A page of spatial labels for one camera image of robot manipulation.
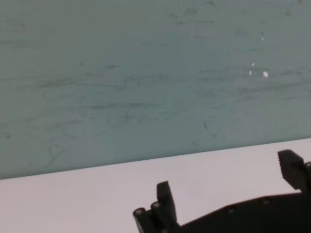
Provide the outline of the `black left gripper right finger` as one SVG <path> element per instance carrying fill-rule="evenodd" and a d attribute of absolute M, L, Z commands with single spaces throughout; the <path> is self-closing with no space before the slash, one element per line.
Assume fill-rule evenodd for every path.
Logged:
<path fill-rule="evenodd" d="M 295 190 L 311 191 L 311 163 L 292 150 L 277 153 L 283 179 Z"/>

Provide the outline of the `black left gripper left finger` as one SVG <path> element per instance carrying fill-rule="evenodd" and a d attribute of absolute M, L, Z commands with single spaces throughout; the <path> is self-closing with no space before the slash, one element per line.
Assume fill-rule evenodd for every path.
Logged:
<path fill-rule="evenodd" d="M 150 208 L 137 208 L 133 211 L 139 233 L 178 233 L 175 203 L 167 181 L 156 186 L 157 201 Z"/>

